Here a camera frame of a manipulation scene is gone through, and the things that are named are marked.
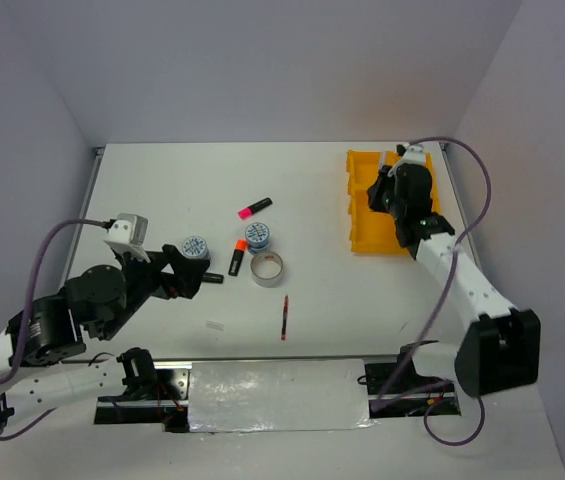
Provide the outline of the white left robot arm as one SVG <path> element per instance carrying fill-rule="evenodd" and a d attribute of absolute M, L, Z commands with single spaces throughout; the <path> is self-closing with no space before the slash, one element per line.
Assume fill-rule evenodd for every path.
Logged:
<path fill-rule="evenodd" d="M 0 334 L 0 441 L 5 428 L 41 420 L 60 406 L 93 397 L 144 399 L 159 377 L 146 349 L 134 347 L 86 367 L 44 376 L 44 368 L 85 353 L 87 339 L 110 341 L 150 299 L 193 298 L 210 262 L 173 245 L 147 261 L 119 254 L 117 266 L 97 265 L 67 280 L 54 295 L 32 303 L 31 317 L 12 317 Z"/>

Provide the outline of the red gel pen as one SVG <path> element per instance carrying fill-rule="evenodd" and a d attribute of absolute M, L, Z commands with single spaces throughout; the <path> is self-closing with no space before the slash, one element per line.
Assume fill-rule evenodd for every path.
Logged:
<path fill-rule="evenodd" d="M 281 333 L 280 333 L 280 339 L 281 341 L 285 341 L 286 340 L 286 334 L 287 334 L 287 325 L 288 325 L 288 314 L 289 314 L 289 295 L 285 295 L 284 297 L 284 303 L 283 303 L 283 313 L 282 313 L 282 325 L 281 325 Z"/>

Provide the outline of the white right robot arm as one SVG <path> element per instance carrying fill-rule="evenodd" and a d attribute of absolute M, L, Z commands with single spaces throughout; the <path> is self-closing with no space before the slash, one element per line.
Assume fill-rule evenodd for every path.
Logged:
<path fill-rule="evenodd" d="M 383 166 L 368 189 L 369 207 L 394 220 L 401 247 L 442 287 L 433 312 L 445 304 L 457 312 L 463 338 L 458 346 L 429 342 L 428 319 L 416 341 L 380 388 L 398 383 L 419 391 L 431 378 L 450 381 L 471 398 L 537 382 L 541 323 L 530 309 L 520 310 L 500 294 L 463 250 L 461 238 L 431 199 L 432 176 L 422 164 Z"/>

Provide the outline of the clear pen cap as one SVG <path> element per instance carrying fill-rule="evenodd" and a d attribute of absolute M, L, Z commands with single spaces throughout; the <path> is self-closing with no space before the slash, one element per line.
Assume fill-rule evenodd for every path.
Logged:
<path fill-rule="evenodd" d="M 216 331 L 224 331 L 225 326 L 222 323 L 214 322 L 214 321 L 207 321 L 206 327 L 209 329 L 213 329 Z"/>

